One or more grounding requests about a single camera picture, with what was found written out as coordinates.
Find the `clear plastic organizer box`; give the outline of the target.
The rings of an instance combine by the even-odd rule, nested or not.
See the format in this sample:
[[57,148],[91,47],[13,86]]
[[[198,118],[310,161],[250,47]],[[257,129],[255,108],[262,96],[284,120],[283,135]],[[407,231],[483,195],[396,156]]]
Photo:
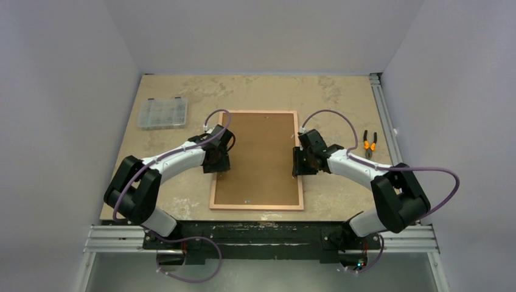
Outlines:
[[187,123],[188,99],[146,99],[140,103],[137,126],[142,130],[182,128]]

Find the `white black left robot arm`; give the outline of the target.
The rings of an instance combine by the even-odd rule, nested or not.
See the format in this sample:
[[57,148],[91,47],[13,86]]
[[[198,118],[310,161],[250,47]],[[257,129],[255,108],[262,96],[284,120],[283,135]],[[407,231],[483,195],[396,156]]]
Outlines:
[[116,170],[103,200],[128,221],[157,233],[165,248],[176,248],[181,243],[180,224],[157,206],[161,184],[195,167],[202,167],[204,173],[228,171],[229,151],[234,144],[235,135],[216,125],[160,155],[144,159],[127,156]]

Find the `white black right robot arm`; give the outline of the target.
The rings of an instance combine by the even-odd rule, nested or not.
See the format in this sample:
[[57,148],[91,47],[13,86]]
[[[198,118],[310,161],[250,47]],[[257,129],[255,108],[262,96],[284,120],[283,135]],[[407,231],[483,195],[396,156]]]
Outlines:
[[382,231],[399,233],[430,211],[425,192],[406,164],[374,164],[340,145],[327,145],[317,130],[299,133],[298,139],[300,145],[293,148],[293,176],[326,172],[372,192],[375,207],[343,223],[341,238],[346,246],[355,248],[366,236]]

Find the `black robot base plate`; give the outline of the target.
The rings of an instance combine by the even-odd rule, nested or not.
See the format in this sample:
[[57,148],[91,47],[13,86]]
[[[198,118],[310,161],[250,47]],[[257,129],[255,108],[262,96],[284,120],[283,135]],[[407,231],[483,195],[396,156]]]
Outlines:
[[142,247],[160,254],[177,251],[187,265],[207,259],[317,260],[356,265],[379,251],[380,236],[352,235],[342,221],[196,221],[183,220],[160,239],[147,230]]

